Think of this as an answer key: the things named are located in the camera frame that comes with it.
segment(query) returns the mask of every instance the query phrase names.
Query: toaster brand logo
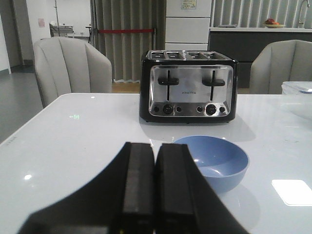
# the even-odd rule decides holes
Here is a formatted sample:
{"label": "toaster brand logo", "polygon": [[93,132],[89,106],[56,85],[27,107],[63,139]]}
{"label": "toaster brand logo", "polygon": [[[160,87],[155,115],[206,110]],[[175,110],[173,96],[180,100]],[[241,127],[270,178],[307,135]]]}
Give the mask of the toaster brand logo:
{"label": "toaster brand logo", "polygon": [[182,94],[196,94],[195,91],[182,91]]}

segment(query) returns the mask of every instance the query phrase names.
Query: white chair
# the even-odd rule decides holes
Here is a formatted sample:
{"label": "white chair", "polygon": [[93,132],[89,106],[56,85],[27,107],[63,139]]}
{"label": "white chair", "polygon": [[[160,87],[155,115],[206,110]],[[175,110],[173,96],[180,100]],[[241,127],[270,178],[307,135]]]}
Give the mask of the white chair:
{"label": "white chair", "polygon": [[67,93],[109,93],[112,65],[89,43],[54,37],[34,44],[35,70],[41,101],[47,106]]}
{"label": "white chair", "polygon": [[312,81],[312,42],[273,42],[255,59],[250,74],[251,94],[281,94],[284,81]]}

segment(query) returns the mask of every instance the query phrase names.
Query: white refrigerator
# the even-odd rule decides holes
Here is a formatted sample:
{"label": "white refrigerator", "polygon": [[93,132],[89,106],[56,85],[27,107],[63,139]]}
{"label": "white refrigerator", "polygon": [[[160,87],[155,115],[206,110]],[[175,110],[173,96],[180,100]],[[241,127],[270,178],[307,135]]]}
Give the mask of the white refrigerator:
{"label": "white refrigerator", "polygon": [[166,50],[207,50],[212,0],[167,0]]}

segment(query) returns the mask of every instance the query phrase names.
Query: dark cabinet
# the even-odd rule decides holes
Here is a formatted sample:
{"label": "dark cabinet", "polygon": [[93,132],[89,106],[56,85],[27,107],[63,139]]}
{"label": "dark cabinet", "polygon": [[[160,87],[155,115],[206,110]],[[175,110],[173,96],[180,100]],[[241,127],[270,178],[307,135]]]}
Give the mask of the dark cabinet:
{"label": "dark cabinet", "polygon": [[264,47],[275,41],[292,39],[312,41],[312,33],[211,31],[209,50],[238,60],[238,87],[248,88],[251,64]]}

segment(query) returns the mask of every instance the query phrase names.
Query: toaster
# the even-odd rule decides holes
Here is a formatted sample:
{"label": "toaster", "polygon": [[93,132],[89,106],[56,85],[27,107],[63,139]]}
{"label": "toaster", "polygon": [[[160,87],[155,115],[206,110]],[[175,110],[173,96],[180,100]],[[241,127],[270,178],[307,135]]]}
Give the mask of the toaster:
{"label": "toaster", "polygon": [[142,56],[140,116],[151,122],[235,118],[238,62],[216,51],[150,50]]}

